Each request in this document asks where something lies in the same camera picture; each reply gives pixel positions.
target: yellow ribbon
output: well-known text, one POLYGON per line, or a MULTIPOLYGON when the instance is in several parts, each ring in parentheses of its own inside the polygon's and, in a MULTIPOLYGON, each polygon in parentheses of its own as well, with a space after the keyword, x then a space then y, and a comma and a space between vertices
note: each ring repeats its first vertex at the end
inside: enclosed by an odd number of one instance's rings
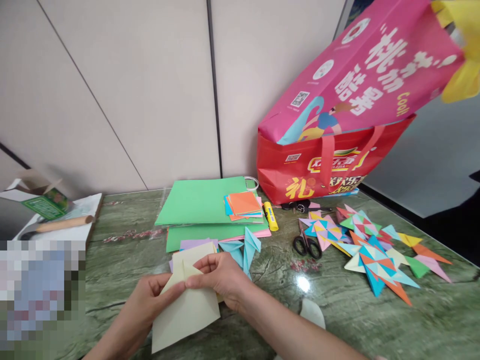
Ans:
POLYGON ((447 104, 473 98, 480 92, 480 1, 435 0, 431 8, 442 27, 454 22, 466 43, 462 49, 465 62, 453 74, 441 98, 447 104))

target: wooden handle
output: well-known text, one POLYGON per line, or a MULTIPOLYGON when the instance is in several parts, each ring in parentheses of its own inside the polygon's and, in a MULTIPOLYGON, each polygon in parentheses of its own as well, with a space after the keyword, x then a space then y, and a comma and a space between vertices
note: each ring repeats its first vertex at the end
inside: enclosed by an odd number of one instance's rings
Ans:
POLYGON ((88 215, 88 216, 76 217, 68 220, 47 222, 47 223, 40 224, 36 228, 36 231, 38 233, 46 233, 54 230, 74 228, 77 226, 90 224, 93 220, 94 220, 94 217, 92 215, 88 215))

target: cardboard box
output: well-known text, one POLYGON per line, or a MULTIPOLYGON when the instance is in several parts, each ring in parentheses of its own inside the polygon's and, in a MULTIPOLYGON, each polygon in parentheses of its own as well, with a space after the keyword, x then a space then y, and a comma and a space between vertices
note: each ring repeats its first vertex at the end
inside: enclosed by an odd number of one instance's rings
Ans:
POLYGON ((62 179, 50 183, 33 169, 20 171, 17 176, 5 191, 0 192, 0 198, 22 203, 47 220, 57 219, 68 212, 71 203, 56 188, 62 179))

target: green cardstock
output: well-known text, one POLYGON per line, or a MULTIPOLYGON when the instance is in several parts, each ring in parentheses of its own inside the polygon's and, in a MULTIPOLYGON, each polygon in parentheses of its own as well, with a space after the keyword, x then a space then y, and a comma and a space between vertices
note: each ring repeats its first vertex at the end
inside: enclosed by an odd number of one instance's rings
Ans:
MULTIPOLYGON (((248 229, 254 233, 268 229, 267 222, 263 224, 248 225, 248 229)), ((180 250, 182 240, 191 239, 218 239, 224 240, 240 235, 245 235, 245 226, 241 224, 199 224, 189 226, 170 226, 166 242, 166 252, 171 253, 180 250)))
MULTIPOLYGON (((247 191, 243 176, 215 180, 175 181, 155 225, 229 224, 224 196, 247 191)), ((263 224, 265 217, 240 219, 235 224, 263 224)))

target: glue stick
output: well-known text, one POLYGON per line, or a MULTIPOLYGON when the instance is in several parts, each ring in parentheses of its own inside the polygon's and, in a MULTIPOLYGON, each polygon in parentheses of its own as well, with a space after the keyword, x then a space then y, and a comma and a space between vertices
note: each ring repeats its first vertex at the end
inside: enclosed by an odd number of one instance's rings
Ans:
POLYGON ((272 204, 268 201, 265 201, 263 203, 263 208, 265 209, 265 216, 268 220, 268 226, 270 227, 270 231, 277 231, 279 229, 279 225, 277 224, 277 220, 275 219, 272 204))

